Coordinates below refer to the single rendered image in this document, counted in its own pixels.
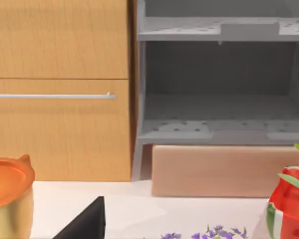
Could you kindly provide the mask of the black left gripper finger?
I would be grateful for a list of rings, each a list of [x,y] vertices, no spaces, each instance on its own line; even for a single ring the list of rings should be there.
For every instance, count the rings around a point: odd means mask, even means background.
[[[105,239],[105,200],[97,197],[53,239]]]

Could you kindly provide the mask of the yellow cup with orange lid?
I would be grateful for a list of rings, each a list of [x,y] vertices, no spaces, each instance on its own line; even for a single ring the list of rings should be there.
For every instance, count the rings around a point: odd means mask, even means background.
[[[35,172],[29,155],[0,157],[0,239],[29,239]]]

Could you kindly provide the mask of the purple flower plant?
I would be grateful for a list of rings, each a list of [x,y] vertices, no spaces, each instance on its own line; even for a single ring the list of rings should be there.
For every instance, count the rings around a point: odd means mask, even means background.
[[[181,233],[170,232],[161,235],[159,239],[249,239],[246,228],[226,228],[223,225],[211,227],[207,225],[203,232],[196,232],[185,238]]]

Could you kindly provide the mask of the pale wooden drawer front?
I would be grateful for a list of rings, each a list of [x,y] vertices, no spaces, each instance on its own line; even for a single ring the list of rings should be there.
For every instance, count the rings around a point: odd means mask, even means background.
[[[293,146],[155,145],[152,194],[267,198],[285,166],[299,166]]]

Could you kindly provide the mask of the wooden cupboard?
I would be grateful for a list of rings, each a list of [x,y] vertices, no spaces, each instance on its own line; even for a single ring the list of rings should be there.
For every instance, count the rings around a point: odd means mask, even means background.
[[[135,141],[135,77],[134,77],[134,19],[133,19],[133,0],[127,0],[127,19],[128,19],[128,77],[129,82],[129,113],[130,113],[130,140],[131,140],[131,163],[133,160],[134,141]],[[57,80],[41,78],[2,78],[2,79],[30,79],[30,80]],[[60,79],[60,80],[79,80],[79,79]],[[82,80],[105,80],[105,79],[82,79]]]

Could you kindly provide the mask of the wooden cupboard door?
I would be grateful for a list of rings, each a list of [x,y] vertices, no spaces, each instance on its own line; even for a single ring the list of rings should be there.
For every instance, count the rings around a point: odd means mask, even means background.
[[[0,78],[125,79],[127,0],[0,0]]]

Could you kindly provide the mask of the grey pierced shelf unit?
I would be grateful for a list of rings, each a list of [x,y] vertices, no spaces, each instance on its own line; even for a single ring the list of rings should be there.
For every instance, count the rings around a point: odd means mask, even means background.
[[[137,0],[146,144],[299,143],[299,0]]]

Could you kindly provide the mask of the red and white plant pot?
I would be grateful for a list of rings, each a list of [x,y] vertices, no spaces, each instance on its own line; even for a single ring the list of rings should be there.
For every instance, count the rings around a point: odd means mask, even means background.
[[[285,167],[266,210],[270,239],[299,239],[299,166]]]

